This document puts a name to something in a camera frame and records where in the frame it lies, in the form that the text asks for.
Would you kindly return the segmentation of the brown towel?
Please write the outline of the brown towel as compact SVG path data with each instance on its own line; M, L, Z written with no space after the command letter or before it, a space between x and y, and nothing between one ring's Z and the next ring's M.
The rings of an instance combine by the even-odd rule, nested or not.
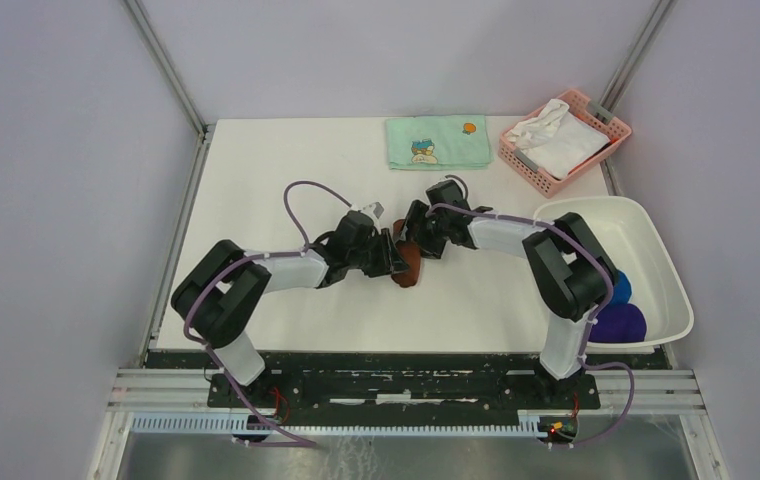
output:
M404 223L403 219L396 220L393 223L393 233L397 237L395 242L397 251L408 268L403 272L393 274L392 280L401 288L411 288L419 281L422 257L417 243L404 232Z

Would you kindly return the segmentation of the blue towel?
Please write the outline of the blue towel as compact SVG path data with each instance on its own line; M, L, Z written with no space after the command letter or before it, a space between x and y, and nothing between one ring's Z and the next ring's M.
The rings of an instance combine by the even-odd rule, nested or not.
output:
M616 281L613 284L613 294L610 300L610 304L628 304L632 298L632 295L633 289L630 280L623 271L618 270Z

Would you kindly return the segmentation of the purple towel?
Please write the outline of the purple towel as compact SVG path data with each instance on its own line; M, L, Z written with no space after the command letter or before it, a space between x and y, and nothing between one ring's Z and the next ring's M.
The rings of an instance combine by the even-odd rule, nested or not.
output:
M602 344L638 343L645 340L647 322L635 305L610 304L596 318L589 341Z

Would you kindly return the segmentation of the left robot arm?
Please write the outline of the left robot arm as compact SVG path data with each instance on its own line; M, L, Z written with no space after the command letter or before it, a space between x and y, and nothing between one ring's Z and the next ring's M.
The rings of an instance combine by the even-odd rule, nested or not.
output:
M409 269L392 232L374 218L350 211L335 229L296 251L246 251L229 239L217 242L174 290L170 307L188 337L214 353L231 375L234 396L249 407L263 404L271 384L247 326L265 294L321 289L352 270L369 278Z

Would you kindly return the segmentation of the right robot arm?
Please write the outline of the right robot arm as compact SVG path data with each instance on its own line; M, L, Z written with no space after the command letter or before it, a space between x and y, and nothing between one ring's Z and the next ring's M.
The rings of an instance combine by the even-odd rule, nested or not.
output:
M502 214L488 206L473 208L467 188L455 179L426 191L411 203L393 237L418 247L424 258L439 259L454 244L497 251L527 262L539 296L550 311L539 355L546 372L533 382L536 400L558 408L574 393L571 376L586 366L593 323L614 296L618 272L586 220L569 212L555 220Z

